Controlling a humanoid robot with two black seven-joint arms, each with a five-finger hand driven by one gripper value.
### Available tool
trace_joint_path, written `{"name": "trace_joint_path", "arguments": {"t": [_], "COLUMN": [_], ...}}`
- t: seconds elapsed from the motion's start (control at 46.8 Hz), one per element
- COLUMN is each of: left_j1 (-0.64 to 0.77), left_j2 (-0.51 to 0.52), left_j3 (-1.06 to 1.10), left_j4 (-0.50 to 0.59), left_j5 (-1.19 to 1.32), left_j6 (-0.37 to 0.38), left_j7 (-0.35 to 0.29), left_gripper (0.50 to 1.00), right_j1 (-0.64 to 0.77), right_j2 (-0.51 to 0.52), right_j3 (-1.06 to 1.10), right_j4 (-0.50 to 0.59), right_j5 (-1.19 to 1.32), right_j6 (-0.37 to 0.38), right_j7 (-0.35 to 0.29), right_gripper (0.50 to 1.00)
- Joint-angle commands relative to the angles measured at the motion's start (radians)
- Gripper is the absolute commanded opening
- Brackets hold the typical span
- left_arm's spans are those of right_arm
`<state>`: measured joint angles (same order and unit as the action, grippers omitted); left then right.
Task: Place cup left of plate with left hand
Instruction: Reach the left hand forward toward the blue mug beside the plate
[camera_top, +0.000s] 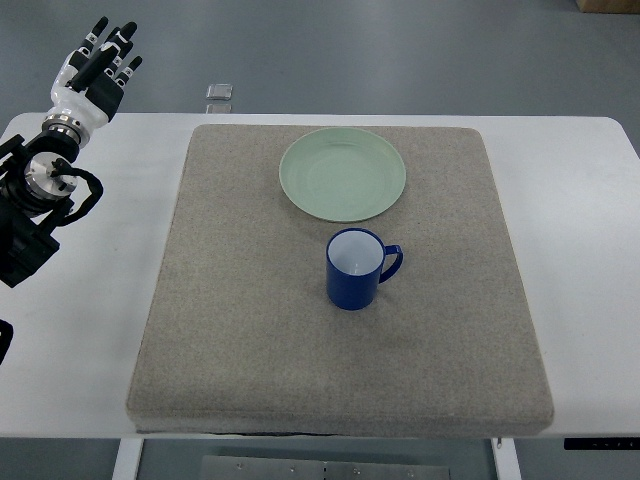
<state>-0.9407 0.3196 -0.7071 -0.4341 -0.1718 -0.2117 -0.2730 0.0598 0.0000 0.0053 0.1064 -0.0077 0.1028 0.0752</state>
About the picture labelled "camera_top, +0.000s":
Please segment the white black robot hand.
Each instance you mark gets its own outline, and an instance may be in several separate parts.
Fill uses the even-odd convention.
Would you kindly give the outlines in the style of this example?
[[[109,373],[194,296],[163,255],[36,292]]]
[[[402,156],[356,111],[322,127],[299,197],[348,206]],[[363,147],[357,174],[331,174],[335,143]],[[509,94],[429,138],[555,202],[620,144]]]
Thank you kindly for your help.
[[[116,115],[127,83],[142,58],[128,59],[137,31],[133,21],[114,28],[104,39],[109,20],[101,18],[63,62],[51,87],[52,108],[42,124],[84,147],[93,132]]]

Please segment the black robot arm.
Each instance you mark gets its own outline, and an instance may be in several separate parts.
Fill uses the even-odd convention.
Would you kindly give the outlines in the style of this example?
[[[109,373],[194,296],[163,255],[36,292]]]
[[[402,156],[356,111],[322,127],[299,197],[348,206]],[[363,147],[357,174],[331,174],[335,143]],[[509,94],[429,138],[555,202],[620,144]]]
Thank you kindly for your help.
[[[60,248],[53,231],[86,216],[104,189],[74,166],[81,137],[50,127],[31,141],[15,135],[1,144],[1,282],[13,288],[34,275]]]

